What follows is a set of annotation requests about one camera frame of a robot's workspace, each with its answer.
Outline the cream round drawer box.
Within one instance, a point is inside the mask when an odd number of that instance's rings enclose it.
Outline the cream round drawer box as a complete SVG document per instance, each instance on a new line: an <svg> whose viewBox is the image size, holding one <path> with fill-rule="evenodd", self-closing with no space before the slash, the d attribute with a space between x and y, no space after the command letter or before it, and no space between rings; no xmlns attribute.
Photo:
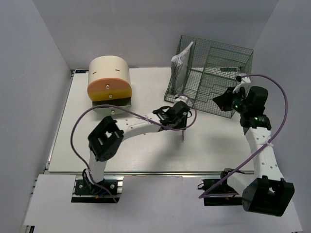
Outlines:
<svg viewBox="0 0 311 233"><path fill-rule="evenodd" d="M114 55L100 56L89 64L87 94L92 106L110 104L94 111L102 115L119 115L132 106L132 86L127 62Z"/></svg>

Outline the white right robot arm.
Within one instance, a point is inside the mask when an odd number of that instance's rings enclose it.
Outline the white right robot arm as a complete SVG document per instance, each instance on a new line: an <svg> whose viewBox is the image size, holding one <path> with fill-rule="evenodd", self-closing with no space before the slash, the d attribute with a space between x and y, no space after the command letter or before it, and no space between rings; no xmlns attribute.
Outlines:
<svg viewBox="0 0 311 233"><path fill-rule="evenodd" d="M235 190L242 198L245 211L282 216L294 195L294 185L285 181L276 162L271 139L271 123L264 114L268 91L253 86L246 92L243 87L229 87L213 101L222 111L234 110L240 114L240 125L249 144L254 166L254 177L240 171L227 170L219 181L224 193Z"/></svg>

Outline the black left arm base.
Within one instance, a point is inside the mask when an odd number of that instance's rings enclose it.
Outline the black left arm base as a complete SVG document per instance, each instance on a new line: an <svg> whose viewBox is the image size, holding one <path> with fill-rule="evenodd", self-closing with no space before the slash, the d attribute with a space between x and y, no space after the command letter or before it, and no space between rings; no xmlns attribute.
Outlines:
<svg viewBox="0 0 311 233"><path fill-rule="evenodd" d="M100 182L113 196L106 190L96 186L90 186L83 178L76 179L71 197L71 203L111 203L116 204L121 197L123 181L120 179L106 179Z"/></svg>

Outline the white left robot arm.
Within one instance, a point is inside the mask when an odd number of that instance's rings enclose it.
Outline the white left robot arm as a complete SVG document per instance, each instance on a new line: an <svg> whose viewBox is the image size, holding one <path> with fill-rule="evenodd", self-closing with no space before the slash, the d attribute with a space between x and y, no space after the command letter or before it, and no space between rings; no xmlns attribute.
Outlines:
<svg viewBox="0 0 311 233"><path fill-rule="evenodd" d="M105 117L88 136L90 160L85 177L86 188L93 194L102 190L106 163L116 153L121 142L138 135L181 129L187 125L190 107L178 100L172 107L164 106L152 113L139 117L114 120Z"/></svg>

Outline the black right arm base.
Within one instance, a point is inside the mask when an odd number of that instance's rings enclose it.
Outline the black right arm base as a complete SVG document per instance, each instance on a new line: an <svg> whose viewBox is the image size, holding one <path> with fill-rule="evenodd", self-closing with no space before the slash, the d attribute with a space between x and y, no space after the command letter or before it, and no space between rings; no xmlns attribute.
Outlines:
<svg viewBox="0 0 311 233"><path fill-rule="evenodd" d="M204 179L198 184L197 188L201 191L207 191L219 179ZM209 192L210 197L204 198L204 206L242 206L242 198L236 194L235 190L226 183L221 183Z"/></svg>

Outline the grey white manual booklet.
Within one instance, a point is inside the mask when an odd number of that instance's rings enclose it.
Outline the grey white manual booklet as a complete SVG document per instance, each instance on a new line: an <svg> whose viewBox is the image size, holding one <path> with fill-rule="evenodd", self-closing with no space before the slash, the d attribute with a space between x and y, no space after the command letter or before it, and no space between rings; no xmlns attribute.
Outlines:
<svg viewBox="0 0 311 233"><path fill-rule="evenodd" d="M179 54L171 59L171 93L177 94L181 92L187 73L190 52L192 50L193 41L182 50Z"/></svg>

